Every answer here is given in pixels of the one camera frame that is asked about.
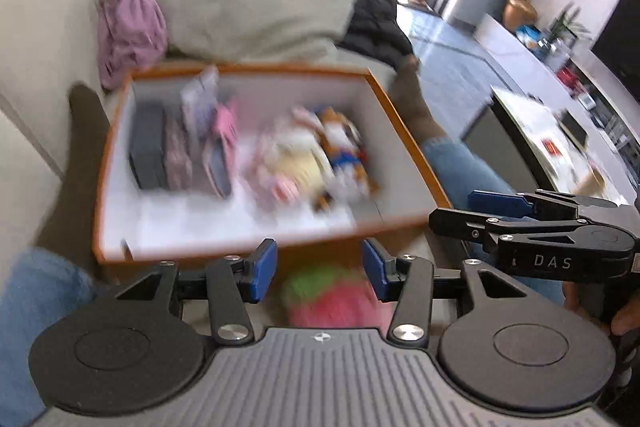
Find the person's right hand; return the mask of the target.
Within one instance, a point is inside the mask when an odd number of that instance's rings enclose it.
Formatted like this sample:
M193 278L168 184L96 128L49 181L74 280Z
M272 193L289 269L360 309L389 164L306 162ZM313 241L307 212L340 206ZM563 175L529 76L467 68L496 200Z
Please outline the person's right hand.
M564 308L622 337L639 328L639 283L563 282Z

